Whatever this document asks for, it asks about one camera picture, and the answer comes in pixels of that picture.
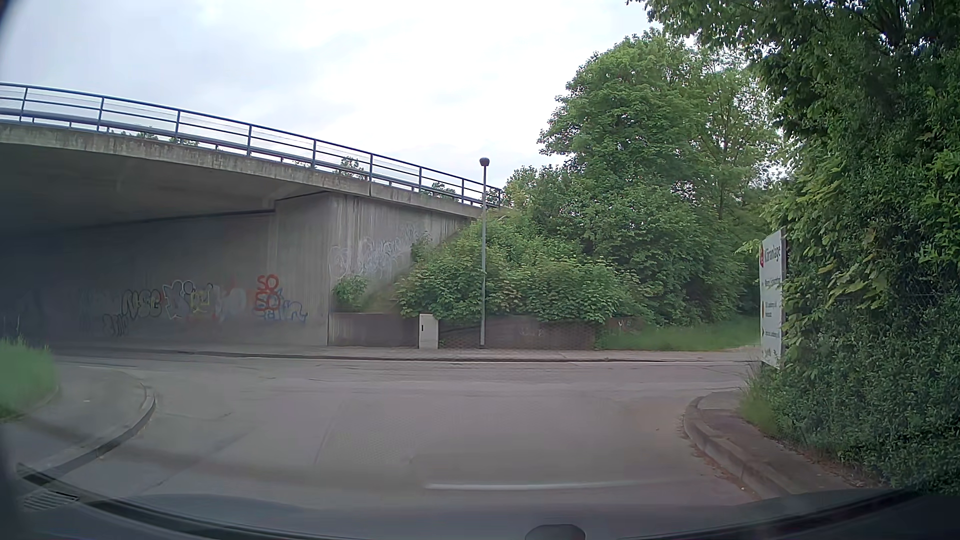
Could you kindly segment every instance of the graffiti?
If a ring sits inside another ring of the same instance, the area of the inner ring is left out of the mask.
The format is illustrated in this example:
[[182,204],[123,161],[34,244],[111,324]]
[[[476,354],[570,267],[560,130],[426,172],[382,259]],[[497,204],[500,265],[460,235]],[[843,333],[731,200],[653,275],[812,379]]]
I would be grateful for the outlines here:
[[104,313],[116,313],[120,297],[106,290],[85,289],[79,291],[80,331],[95,333],[105,326]]
[[167,318],[199,318],[205,314],[213,314],[210,309],[213,290],[213,283],[198,288],[190,280],[173,280],[170,284],[163,285]]
[[163,296],[156,289],[143,289],[139,292],[125,290],[120,300],[120,314],[134,321],[143,317],[158,317],[162,312]]
[[130,317],[127,315],[104,313],[102,320],[104,323],[103,332],[106,336],[123,337],[130,331]]
[[247,291],[230,286],[226,292],[213,283],[197,286],[191,280],[173,280],[160,289],[127,289],[119,296],[109,291],[80,291],[80,330],[122,337],[134,321],[165,315],[168,320],[213,319],[223,322],[247,309]]
[[376,241],[364,236],[357,243],[355,251],[349,247],[333,246],[328,254],[330,277],[334,281],[353,275],[392,278],[397,270],[409,262],[411,246],[425,236],[426,231],[407,224],[400,229],[399,235],[389,240]]
[[258,276],[253,294],[253,314],[265,321],[305,322],[303,304],[283,298],[283,287],[276,274]]

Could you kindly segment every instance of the white sign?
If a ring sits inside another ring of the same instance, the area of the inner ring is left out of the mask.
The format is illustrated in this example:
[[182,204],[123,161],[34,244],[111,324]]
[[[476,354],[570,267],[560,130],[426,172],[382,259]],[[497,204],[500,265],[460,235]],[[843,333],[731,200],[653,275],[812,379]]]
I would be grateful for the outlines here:
[[760,243],[760,349],[761,359],[772,366],[780,364],[783,354],[783,294],[780,284],[786,273],[786,244],[782,231]]

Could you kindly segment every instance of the concrete wall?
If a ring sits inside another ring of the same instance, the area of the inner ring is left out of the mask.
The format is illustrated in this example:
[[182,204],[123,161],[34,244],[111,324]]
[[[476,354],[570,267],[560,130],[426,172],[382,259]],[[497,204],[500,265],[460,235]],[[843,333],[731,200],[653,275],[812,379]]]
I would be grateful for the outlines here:
[[4,333],[46,339],[325,345],[343,276],[390,282],[465,217],[323,193],[272,212],[8,239]]
[[[528,315],[498,315],[487,318],[488,349],[590,350],[596,341],[596,328],[583,321],[538,321]],[[457,328],[440,322],[440,342],[444,349],[476,349],[480,346],[480,326]]]
[[417,347],[418,320],[397,313],[330,313],[329,345]]

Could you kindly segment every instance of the curb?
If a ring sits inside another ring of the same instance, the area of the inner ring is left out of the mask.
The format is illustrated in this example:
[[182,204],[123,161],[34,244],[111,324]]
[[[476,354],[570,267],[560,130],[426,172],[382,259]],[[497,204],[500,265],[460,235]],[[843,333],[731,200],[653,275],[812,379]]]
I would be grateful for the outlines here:
[[49,392],[47,392],[47,394],[46,394],[45,396],[43,396],[43,397],[40,398],[39,400],[31,403],[30,406],[24,408],[23,410],[18,411],[18,412],[17,412],[16,414],[14,414],[13,416],[8,416],[8,417],[4,418],[3,422],[16,421],[16,420],[20,420],[20,419],[24,418],[25,416],[30,416],[30,415],[33,414],[34,412],[42,409],[45,405],[47,405],[47,404],[49,404],[50,402],[52,402],[52,401],[54,400],[54,398],[56,398],[59,393],[60,393],[60,383],[57,382],[57,384],[54,386],[54,389],[51,390],[51,391],[49,391]]
[[684,412],[684,431],[698,449],[713,458],[727,472],[740,479],[763,499],[804,492],[792,480],[733,444],[723,433],[708,426],[698,407],[702,399],[703,397],[699,397],[690,402]]
[[[229,351],[207,350],[179,350],[179,349],[145,349],[145,348],[116,348],[116,349],[60,349],[54,351],[62,356],[93,356],[101,354],[148,354],[148,355],[187,355],[187,356],[218,356],[225,358],[276,358],[295,360],[364,360],[364,361],[405,361],[405,362],[543,362],[543,363],[571,363],[571,362],[634,362],[660,363],[664,360],[651,358],[628,358],[611,355],[602,358],[517,358],[497,356],[361,356],[361,355],[304,355],[298,353],[232,353]],[[730,351],[706,351],[705,353],[729,353]],[[677,359],[668,361],[696,362],[698,359]]]
[[44,485],[106,454],[139,433],[156,410],[156,394],[152,387],[142,382],[138,383],[143,388],[144,399],[137,410],[136,416],[130,421],[114,426],[35,465],[17,463],[17,475],[30,483]]

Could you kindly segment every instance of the concrete bridge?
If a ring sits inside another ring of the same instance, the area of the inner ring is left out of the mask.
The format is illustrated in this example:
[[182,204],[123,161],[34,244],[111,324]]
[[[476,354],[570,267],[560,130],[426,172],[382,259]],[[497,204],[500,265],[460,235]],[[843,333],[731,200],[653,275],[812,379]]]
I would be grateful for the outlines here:
[[4,335],[325,345],[337,281],[392,282],[481,211],[468,179],[197,117],[0,85]]

